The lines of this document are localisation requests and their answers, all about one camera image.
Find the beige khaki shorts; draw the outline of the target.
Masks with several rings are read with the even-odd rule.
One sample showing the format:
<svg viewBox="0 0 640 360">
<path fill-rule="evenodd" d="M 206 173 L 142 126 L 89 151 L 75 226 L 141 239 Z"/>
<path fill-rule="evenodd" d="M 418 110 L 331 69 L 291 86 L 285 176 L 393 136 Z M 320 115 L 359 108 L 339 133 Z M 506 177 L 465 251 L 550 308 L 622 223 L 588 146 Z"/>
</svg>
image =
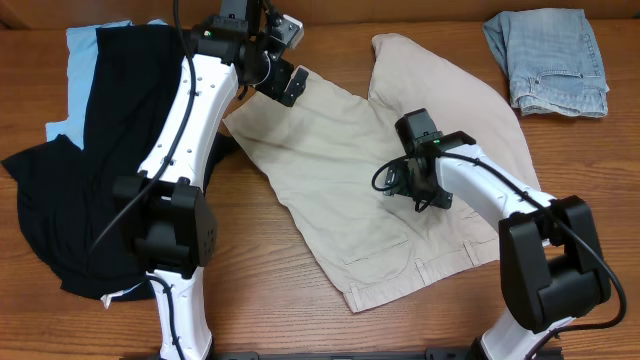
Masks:
<svg viewBox="0 0 640 360">
<path fill-rule="evenodd" d="M 310 73 L 292 106 L 255 94 L 225 118 L 356 313 L 498 257 L 496 232 L 464 201 L 417 212 L 412 199 L 383 194 L 385 164 L 404 152 L 404 114 L 425 109 L 440 131 L 467 133 L 538 185 L 516 115 L 492 87 L 405 36 L 379 34 L 372 46 L 366 97 Z"/>
</svg>

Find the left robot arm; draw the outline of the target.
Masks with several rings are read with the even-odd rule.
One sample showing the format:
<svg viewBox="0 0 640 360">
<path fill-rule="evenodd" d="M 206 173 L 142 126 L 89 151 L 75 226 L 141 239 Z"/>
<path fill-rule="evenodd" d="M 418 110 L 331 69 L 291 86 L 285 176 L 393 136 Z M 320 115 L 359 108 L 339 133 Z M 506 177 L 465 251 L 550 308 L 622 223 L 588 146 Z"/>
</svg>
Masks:
<svg viewBox="0 0 640 360">
<path fill-rule="evenodd" d="M 218 14 L 178 39 L 180 84 L 152 150 L 133 176 L 118 178 L 119 229 L 157 301 L 160 359 L 207 360 L 214 337 L 204 307 L 204 269 L 217 221 L 204 191 L 209 155 L 223 115 L 250 88 L 291 107 L 308 73 L 282 55 L 304 36 L 299 20 L 271 2 L 224 1 Z"/>
</svg>

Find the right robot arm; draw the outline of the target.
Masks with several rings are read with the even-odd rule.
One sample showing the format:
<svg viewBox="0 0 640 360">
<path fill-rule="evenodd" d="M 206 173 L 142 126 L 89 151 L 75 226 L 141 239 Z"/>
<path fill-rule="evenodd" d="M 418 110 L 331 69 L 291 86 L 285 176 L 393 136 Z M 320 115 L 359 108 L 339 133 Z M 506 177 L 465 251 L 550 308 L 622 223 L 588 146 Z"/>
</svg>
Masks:
<svg viewBox="0 0 640 360">
<path fill-rule="evenodd" d="M 505 312 L 470 346 L 432 348 L 426 358 L 562 358 L 548 341 L 579 330 L 575 319 L 624 293 L 604 260 L 589 206 L 525 185 L 465 132 L 439 131 L 425 109 L 402 116 L 395 130 L 405 153 L 381 167 L 380 192 L 411 198 L 416 212 L 448 209 L 460 198 L 499 237 Z"/>
</svg>

